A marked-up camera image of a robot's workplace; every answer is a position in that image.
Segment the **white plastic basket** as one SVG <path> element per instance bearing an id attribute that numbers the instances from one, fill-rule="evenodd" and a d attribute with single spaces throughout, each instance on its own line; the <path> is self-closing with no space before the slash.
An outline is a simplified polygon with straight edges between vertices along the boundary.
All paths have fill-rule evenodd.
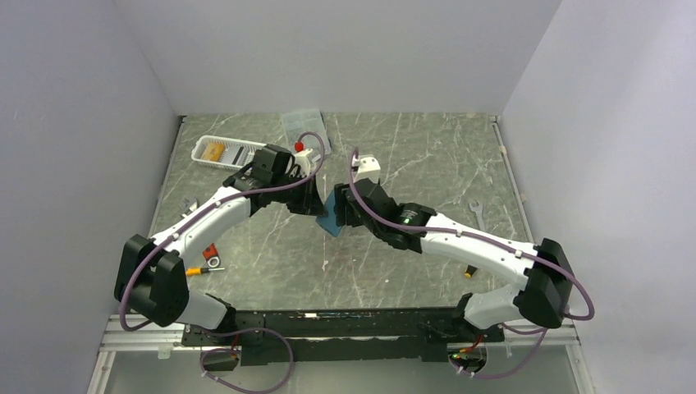
<path id="1" fill-rule="evenodd" d="M 264 146 L 248 140 L 204 135 L 196 142 L 190 158 L 203 166 L 238 170 L 250 163 Z"/>

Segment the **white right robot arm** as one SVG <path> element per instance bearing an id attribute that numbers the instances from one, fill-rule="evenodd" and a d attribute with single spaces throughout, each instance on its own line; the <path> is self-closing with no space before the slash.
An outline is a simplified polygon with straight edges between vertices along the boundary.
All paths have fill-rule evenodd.
<path id="1" fill-rule="evenodd" d="M 504 281 L 494 291 L 463 295 L 452 329 L 471 341 L 499 323 L 526 319 L 542 328 L 559 328 L 570 298 L 570 265 L 562 247 L 512 241 L 455 222 L 416 203 L 398 204 L 368 179 L 338 184 L 332 192 L 338 227 L 365 227 L 396 250 L 433 254 L 481 268 Z"/>

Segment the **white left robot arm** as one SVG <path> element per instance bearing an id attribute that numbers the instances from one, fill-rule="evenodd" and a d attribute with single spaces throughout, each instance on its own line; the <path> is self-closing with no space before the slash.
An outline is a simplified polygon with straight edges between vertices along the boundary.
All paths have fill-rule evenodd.
<path id="1" fill-rule="evenodd" d="M 315 176 L 324 159 L 323 148 L 309 149 L 301 142 L 294 152 L 266 144 L 178 223 L 153 236 L 132 236 L 124 245 L 114 289 L 121 327 L 128 332 L 143 328 L 126 321 L 126 313 L 134 310 L 147 324 L 198 326 L 214 344 L 228 343 L 236 333 L 236 309 L 214 295 L 191 291 L 188 261 L 270 204 L 323 216 Z"/>

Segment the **blue card holder wallet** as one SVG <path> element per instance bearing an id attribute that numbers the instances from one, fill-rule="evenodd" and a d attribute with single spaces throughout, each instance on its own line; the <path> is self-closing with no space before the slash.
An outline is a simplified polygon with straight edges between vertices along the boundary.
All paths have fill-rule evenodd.
<path id="1" fill-rule="evenodd" d="M 336 206 L 336 196 L 332 192 L 326 199 L 324 208 L 326 213 L 323 216 L 316 217 L 315 222 L 330 236 L 338 237 L 341 234 L 343 228 L 337 222 L 337 215 L 335 213 Z"/>

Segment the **gold credit card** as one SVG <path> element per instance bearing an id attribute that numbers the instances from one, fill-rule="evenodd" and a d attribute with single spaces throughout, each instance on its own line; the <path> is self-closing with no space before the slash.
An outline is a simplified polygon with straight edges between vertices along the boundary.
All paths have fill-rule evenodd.
<path id="1" fill-rule="evenodd" d="M 200 155 L 200 159 L 210 162 L 218 162 L 225 152 L 225 145 L 218 142 L 209 142 Z"/>

